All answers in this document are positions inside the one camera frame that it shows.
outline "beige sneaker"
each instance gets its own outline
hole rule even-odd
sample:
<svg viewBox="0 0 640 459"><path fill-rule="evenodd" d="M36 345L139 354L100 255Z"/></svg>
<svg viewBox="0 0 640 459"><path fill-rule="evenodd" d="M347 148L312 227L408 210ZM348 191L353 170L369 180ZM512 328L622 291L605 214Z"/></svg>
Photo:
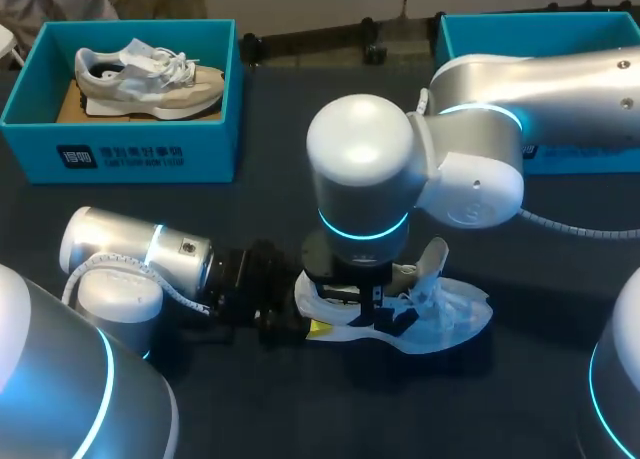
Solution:
<svg viewBox="0 0 640 459"><path fill-rule="evenodd" d="M224 73L196 66L184 53L134 39L119 52L76 53L75 73L90 116L151 114L176 120L213 106L224 92Z"/></svg>

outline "yellow tag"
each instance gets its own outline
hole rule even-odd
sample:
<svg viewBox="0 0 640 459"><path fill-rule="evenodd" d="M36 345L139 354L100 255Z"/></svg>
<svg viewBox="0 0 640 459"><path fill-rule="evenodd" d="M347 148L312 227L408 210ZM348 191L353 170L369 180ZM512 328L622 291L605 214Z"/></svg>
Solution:
<svg viewBox="0 0 640 459"><path fill-rule="evenodd" d="M323 336L325 334L331 334L332 329L333 326L331 324L312 320L311 327L309 328L309 334L307 334L307 339Z"/></svg>

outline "shoe insole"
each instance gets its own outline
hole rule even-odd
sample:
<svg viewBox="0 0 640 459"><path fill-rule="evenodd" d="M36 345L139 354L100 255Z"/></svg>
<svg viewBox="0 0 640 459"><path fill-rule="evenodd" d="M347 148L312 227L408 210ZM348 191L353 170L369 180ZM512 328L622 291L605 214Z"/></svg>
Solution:
<svg viewBox="0 0 640 459"><path fill-rule="evenodd" d="M118 64L94 64L89 69L89 74L99 79L112 77L124 69L124 66Z"/></svg>

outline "shoe tongue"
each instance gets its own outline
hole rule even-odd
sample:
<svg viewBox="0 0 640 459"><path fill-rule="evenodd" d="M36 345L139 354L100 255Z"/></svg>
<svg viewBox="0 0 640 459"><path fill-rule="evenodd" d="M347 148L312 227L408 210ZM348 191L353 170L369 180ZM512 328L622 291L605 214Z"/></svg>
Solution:
<svg viewBox="0 0 640 459"><path fill-rule="evenodd" d="M418 282L413 287L416 292L423 292L427 295L433 291L442 274L442 269L449 255L449 246L439 237L433 239L426 247L420 260L416 263L416 274Z"/></svg>
<svg viewBox="0 0 640 459"><path fill-rule="evenodd" d="M156 50L138 39L133 39L120 51L119 59L126 68L144 73L160 72L166 67L163 61L158 60Z"/></svg>

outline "shoe sole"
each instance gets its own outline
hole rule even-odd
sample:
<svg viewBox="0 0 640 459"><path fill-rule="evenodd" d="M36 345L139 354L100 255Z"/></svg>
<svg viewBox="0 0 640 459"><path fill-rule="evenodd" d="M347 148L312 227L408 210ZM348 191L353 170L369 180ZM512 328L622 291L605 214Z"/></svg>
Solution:
<svg viewBox="0 0 640 459"><path fill-rule="evenodd" d="M129 114L150 114L163 121L175 121L195 116L200 112L213 106L220 100L216 97L202 104L198 104L184 109L164 109L152 104L142 104L139 102L109 101L105 99L87 98L86 113L89 116L126 116Z"/></svg>

